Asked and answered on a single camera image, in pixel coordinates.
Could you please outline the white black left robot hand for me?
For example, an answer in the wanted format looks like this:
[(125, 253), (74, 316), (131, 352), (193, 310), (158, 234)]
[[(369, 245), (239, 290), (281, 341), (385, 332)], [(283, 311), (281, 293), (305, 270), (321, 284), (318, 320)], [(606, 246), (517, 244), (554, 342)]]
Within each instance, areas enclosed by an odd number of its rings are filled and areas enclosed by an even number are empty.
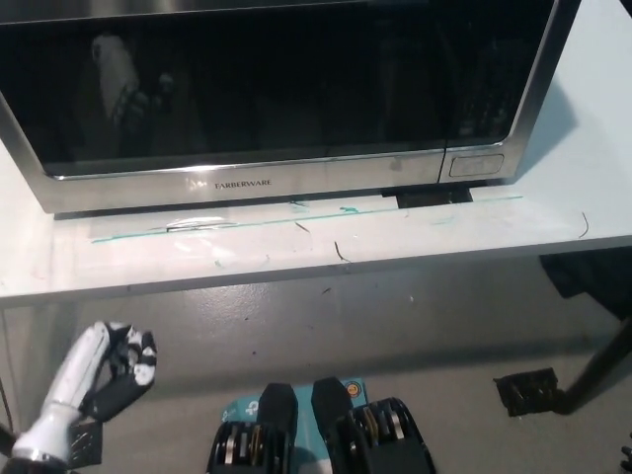
[(153, 386), (153, 334), (129, 324), (99, 321), (77, 339), (55, 374), (39, 417), (17, 436), (6, 473), (65, 473), (72, 429), (86, 419), (106, 423)]

